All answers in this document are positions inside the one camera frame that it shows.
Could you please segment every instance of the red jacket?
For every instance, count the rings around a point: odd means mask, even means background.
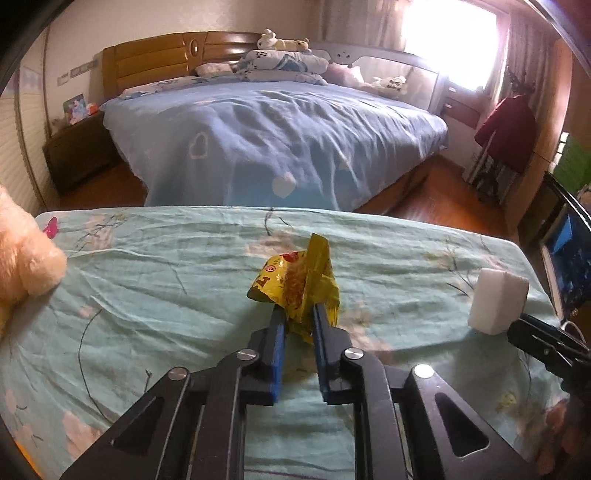
[[[505,98],[474,135],[481,147],[492,134],[488,154],[517,173],[523,173],[534,149],[537,127],[525,96]]]

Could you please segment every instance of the sunlight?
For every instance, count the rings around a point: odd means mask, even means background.
[[[403,35],[406,52],[443,69],[452,82],[486,86],[498,46],[495,14],[460,0],[414,0]]]

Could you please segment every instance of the white eraser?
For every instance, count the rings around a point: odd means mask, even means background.
[[[483,268],[474,288],[468,325],[489,335],[506,331],[523,312],[529,289],[527,278]]]

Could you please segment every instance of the crumpled wrapper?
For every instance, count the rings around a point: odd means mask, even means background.
[[[337,324],[339,287],[326,238],[312,234],[307,250],[275,255],[265,263],[246,296],[285,308],[290,332],[312,341],[312,307],[324,303],[328,321]]]

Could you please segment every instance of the wooden headboard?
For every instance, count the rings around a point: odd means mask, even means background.
[[[126,88],[190,75],[202,63],[239,60],[259,33],[187,32],[143,38],[103,50],[105,100]]]

